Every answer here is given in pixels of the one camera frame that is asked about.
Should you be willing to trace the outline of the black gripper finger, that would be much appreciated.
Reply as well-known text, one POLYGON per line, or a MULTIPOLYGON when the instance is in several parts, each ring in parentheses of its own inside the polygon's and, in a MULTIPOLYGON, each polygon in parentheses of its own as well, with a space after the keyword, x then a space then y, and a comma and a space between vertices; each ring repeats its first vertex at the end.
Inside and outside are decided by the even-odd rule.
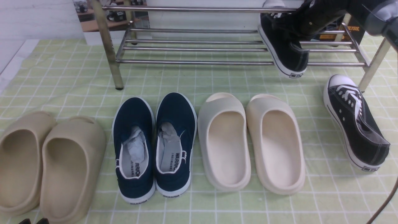
POLYGON ((42 219, 38 220, 36 222, 36 224, 49 224, 49 221, 47 218, 42 218, 42 219))

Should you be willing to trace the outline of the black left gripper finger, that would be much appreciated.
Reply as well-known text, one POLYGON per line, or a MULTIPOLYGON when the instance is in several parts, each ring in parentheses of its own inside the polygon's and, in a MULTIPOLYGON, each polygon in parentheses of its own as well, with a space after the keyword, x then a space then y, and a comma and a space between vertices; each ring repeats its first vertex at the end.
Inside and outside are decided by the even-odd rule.
POLYGON ((29 218, 25 218, 24 220, 22 220, 18 224, 31 224, 31 220, 29 218))

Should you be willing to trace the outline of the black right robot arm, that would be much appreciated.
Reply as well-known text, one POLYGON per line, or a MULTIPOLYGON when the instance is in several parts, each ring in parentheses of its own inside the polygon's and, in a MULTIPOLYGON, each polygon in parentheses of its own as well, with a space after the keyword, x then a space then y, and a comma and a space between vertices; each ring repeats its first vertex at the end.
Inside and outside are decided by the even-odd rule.
POLYGON ((298 47, 294 49, 294 42, 310 39, 324 31, 326 27, 349 14, 360 27, 372 36, 382 36, 383 42, 370 64, 365 64, 367 70, 361 80, 361 85, 368 85, 374 73, 372 68, 378 68, 378 62, 384 58, 382 52, 390 47, 397 50, 397 1, 396 0, 305 0, 297 9, 281 6, 271 6, 266 2, 264 9, 259 8, 227 8, 227 7, 154 7, 154 6, 100 6, 98 0, 93 1, 94 13, 99 27, 102 44, 107 55, 111 74, 117 90, 123 89, 119 65, 142 64, 142 61, 124 60, 120 58, 122 47, 115 52, 108 26, 103 19, 105 11, 171 11, 171 12, 259 12, 260 26, 258 33, 263 39, 267 50, 273 57, 274 64, 284 74, 293 78, 293 70, 288 70, 287 57, 297 55, 298 65, 303 74, 308 65, 307 51, 298 47))

